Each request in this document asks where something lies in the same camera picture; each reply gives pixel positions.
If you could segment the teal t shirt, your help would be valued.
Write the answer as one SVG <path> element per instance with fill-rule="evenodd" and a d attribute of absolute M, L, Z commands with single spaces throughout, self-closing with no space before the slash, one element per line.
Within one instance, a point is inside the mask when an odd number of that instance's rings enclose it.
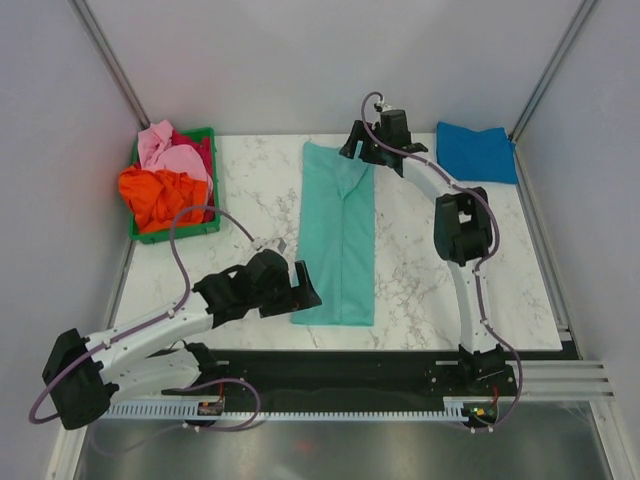
<path fill-rule="evenodd" d="M 370 327 L 375 316 L 374 170 L 337 148 L 302 149 L 297 258 L 322 304 L 293 314 L 304 326 Z"/>

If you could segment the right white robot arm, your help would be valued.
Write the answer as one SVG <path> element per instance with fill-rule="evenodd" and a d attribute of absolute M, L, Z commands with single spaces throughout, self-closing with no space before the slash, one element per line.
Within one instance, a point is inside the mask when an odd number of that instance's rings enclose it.
<path fill-rule="evenodd" d="M 465 187 L 423 155 L 428 148 L 412 140 L 406 112 L 382 108 L 379 120 L 353 123 L 340 154 L 385 166 L 431 200 L 434 246 L 451 272 L 460 317 L 456 381 L 467 392 L 495 391 L 512 375 L 506 364 L 507 345 L 491 327 L 488 281 L 482 266 L 500 244 L 497 219 L 487 192 Z"/>

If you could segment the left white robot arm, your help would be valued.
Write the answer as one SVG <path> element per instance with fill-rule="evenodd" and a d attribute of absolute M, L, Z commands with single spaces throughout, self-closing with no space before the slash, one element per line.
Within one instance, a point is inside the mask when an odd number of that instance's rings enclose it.
<path fill-rule="evenodd" d="M 156 314 L 88 336 L 67 330 L 57 337 L 42 373 L 54 416 L 75 430 L 138 395 L 211 392 L 220 371 L 206 346 L 185 346 L 164 356 L 159 350 L 251 310 L 267 318 L 321 304 L 304 261 L 289 264 L 278 252 L 263 249 L 244 265 L 205 276 Z"/>

